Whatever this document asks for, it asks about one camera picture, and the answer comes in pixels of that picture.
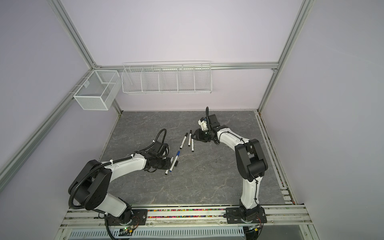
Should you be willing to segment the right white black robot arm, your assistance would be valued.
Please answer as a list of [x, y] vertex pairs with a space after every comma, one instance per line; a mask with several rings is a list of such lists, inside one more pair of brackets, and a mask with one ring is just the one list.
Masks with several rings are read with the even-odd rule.
[[240, 211], [244, 218], [256, 215], [262, 210], [259, 200], [260, 183], [269, 168], [261, 143], [257, 139], [243, 138], [229, 127], [221, 125], [215, 114], [209, 114], [209, 110], [206, 110], [206, 116], [198, 124], [200, 128], [192, 135], [194, 140], [225, 144], [234, 150], [237, 169], [243, 178]]

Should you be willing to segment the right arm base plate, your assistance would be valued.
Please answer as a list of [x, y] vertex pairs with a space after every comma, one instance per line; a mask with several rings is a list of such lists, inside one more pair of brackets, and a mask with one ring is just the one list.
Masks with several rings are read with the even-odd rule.
[[226, 208], [224, 218], [227, 219], [228, 224], [264, 224], [267, 222], [265, 209], [261, 206], [252, 209], [245, 209], [242, 206]]

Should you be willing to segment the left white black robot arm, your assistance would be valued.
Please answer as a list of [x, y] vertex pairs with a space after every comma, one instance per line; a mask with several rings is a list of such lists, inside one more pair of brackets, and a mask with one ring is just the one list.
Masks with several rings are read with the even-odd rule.
[[69, 187], [70, 209], [104, 212], [114, 217], [124, 215], [130, 205], [108, 193], [110, 183], [136, 171], [168, 170], [171, 166], [169, 152], [168, 144], [154, 141], [146, 149], [122, 159], [87, 162]]

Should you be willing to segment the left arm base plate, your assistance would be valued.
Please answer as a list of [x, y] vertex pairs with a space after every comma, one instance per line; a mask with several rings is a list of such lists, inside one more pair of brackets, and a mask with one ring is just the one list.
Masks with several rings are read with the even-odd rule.
[[143, 226], [146, 224], [148, 209], [133, 209], [124, 212], [120, 217], [107, 215], [107, 224], [109, 226]]

